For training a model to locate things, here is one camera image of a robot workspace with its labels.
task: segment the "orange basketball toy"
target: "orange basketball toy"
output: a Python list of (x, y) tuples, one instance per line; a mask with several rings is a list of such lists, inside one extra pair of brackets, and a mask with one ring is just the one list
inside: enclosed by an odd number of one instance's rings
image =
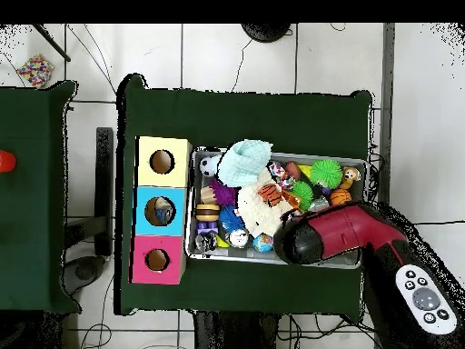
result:
[(331, 195), (331, 205), (336, 206), (337, 204), (347, 204), (352, 200), (351, 193), (344, 189), (336, 189)]

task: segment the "green cloth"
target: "green cloth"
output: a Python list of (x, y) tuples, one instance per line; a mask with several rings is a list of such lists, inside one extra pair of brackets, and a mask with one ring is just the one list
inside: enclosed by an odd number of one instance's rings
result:
[(128, 75), (118, 90), (120, 124), (125, 117), (125, 125), (118, 127), (120, 150), (125, 140), (124, 209), (123, 217), (116, 218), (116, 229), (123, 227), (123, 252), (116, 261), (121, 264), (122, 311), (191, 308), (347, 314), (358, 319), (360, 268), (188, 259), (179, 285), (129, 284), (134, 138), (186, 138), (193, 147), (261, 139), (273, 143), (274, 152), (366, 159), (370, 106), (371, 96), (365, 91), (336, 96), (149, 90), (141, 76)]
[(0, 309), (79, 310), (60, 286), (64, 247), (64, 106), (74, 82), (51, 89), (0, 87)]

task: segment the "stuffed animal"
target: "stuffed animal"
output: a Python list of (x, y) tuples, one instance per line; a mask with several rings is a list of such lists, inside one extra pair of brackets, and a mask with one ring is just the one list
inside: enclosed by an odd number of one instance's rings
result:
[(355, 167), (342, 168), (342, 183), (339, 185), (340, 189), (348, 190), (351, 188), (353, 182), (360, 181), (360, 171)]
[(282, 200), (281, 192), (276, 188), (276, 184), (266, 184), (258, 192), (263, 198), (264, 202), (267, 202), (270, 207), (277, 205)]

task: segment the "red object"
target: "red object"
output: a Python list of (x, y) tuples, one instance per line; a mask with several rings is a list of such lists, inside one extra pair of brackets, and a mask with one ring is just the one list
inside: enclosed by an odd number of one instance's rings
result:
[(0, 173), (12, 171), (16, 166), (16, 158), (7, 151), (0, 150)]

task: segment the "remote control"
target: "remote control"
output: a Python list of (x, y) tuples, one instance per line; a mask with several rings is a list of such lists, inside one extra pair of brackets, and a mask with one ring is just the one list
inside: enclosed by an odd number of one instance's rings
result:
[(455, 313), (423, 269), (413, 264), (404, 265), (396, 273), (396, 285), (424, 331), (449, 334), (455, 330)]

